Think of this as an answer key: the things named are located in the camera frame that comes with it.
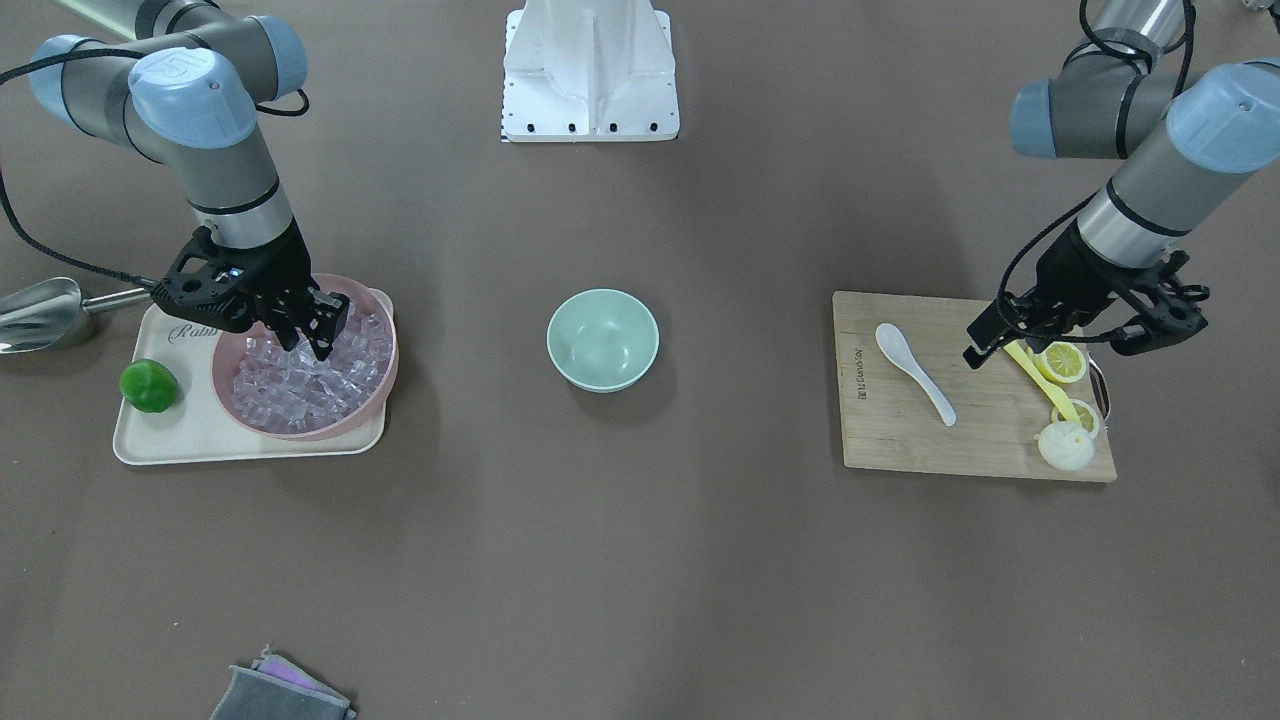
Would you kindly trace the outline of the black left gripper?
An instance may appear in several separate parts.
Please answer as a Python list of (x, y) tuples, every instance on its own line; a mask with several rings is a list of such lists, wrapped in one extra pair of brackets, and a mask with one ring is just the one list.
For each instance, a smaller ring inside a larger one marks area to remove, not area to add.
[(1036, 264), (1036, 284), (1021, 300), (993, 300), (972, 322), (963, 359), (982, 368), (1004, 345), (1066, 336), (1089, 325), (1116, 300), (1138, 307), (1130, 282), (1137, 273), (1116, 266), (1085, 242), (1071, 220)]

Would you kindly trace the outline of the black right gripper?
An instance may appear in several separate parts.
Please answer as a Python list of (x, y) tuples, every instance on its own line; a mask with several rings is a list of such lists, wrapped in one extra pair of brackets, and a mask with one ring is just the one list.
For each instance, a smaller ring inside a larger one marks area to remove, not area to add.
[(225, 264), (239, 272), (230, 283), (236, 300), (246, 306), (247, 322), (261, 322), (285, 351), (307, 338), (314, 356), (324, 363), (346, 327), (349, 297), (326, 293), (312, 278), (311, 258), (293, 220), (273, 241), (253, 249), (227, 249)]

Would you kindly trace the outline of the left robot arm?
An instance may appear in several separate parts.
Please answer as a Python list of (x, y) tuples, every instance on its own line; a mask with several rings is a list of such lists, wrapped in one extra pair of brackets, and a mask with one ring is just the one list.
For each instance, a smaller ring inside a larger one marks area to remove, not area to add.
[(1009, 117), (1027, 156), (1116, 159), (1097, 192), (1050, 224), (1055, 241), (1023, 293), (1005, 284), (968, 327), (966, 364), (1024, 340), (1041, 351), (1088, 327), (1112, 302), (1132, 319), (1098, 336), (1133, 356), (1190, 338), (1207, 322), (1201, 284), (1180, 281), (1188, 236), (1279, 155), (1277, 60), (1265, 58), (1175, 76), (1158, 61), (1193, 54), (1189, 1), (1107, 1), (1080, 8), (1083, 40), (1052, 78), (1025, 85)]

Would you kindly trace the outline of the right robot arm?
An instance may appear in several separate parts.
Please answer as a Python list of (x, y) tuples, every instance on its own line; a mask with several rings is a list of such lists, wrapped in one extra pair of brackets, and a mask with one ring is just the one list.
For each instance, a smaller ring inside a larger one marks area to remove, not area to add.
[(264, 325), (285, 350), (301, 340), (324, 360), (349, 300), (314, 279), (305, 238), (259, 128), (260, 114), (300, 94), (308, 60), (271, 15), (237, 18), (214, 1), (72, 1), (122, 36), (46, 40), (3, 73), (27, 77), (40, 105), (81, 133), (168, 167), (197, 219), (160, 279), (60, 263), (145, 290), (166, 314), (219, 331)]

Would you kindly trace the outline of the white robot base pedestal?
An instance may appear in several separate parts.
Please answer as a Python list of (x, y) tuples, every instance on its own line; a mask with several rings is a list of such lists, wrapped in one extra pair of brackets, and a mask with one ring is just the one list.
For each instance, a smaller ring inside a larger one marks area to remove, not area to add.
[(672, 24), (652, 3), (526, 1), (504, 32), (502, 141), (678, 137)]

